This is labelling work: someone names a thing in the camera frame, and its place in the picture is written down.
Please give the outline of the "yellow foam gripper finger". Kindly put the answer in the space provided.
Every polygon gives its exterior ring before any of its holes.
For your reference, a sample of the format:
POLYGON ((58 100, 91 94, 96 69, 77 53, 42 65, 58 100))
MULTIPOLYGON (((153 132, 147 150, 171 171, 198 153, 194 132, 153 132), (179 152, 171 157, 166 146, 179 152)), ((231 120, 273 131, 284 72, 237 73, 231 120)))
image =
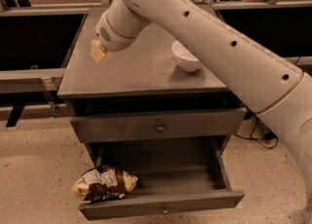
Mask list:
POLYGON ((91 56, 96 63, 100 63, 111 56, 111 52, 103 46, 99 39, 93 39, 91 42, 91 56))

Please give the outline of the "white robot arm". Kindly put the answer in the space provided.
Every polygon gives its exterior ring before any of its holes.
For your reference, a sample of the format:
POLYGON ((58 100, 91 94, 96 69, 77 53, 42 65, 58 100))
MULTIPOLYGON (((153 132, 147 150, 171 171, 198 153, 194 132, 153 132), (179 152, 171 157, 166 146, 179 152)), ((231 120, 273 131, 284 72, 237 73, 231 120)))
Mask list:
POLYGON ((305 181, 305 224, 312 224, 312 77, 190 0, 113 0, 96 26, 93 59, 128 48, 151 22, 176 37, 284 141, 305 181))

